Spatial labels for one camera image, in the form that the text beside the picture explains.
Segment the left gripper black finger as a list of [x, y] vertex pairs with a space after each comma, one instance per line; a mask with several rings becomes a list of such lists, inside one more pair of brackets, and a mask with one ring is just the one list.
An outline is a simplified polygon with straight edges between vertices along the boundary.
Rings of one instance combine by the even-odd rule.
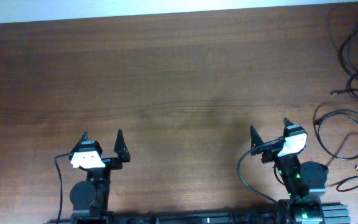
[[89, 140], [88, 133], [85, 131], [83, 133], [83, 135], [80, 137], [80, 140], [76, 143], [74, 148], [70, 151], [70, 153], [78, 152], [82, 142], [85, 142], [85, 141], [88, 141], [88, 140]]
[[116, 142], [114, 145], [114, 152], [117, 154], [117, 156], [121, 162], [130, 162], [131, 161], [131, 155], [130, 155], [129, 150], [125, 144], [122, 129], [118, 129]]

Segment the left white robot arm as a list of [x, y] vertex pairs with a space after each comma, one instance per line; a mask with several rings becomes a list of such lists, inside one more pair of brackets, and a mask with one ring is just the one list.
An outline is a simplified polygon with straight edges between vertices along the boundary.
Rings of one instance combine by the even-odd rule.
[[108, 210], [111, 186], [111, 171], [121, 170], [123, 164], [131, 161], [121, 129], [117, 132], [113, 151], [115, 157], [103, 158], [99, 142], [89, 140], [84, 133], [70, 151], [70, 164], [86, 172], [86, 179], [70, 190], [73, 205], [71, 223], [114, 223], [114, 212]]

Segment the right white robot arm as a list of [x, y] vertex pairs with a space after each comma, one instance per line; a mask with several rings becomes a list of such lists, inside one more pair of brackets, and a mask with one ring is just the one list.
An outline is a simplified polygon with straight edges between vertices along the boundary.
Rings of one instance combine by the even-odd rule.
[[308, 133], [287, 118], [283, 122], [283, 135], [269, 142], [264, 142], [257, 130], [250, 127], [250, 154], [260, 154], [263, 164], [273, 163], [289, 196], [276, 202], [275, 222], [324, 223], [320, 197], [326, 192], [328, 167], [313, 161], [301, 163], [298, 155], [306, 148]]

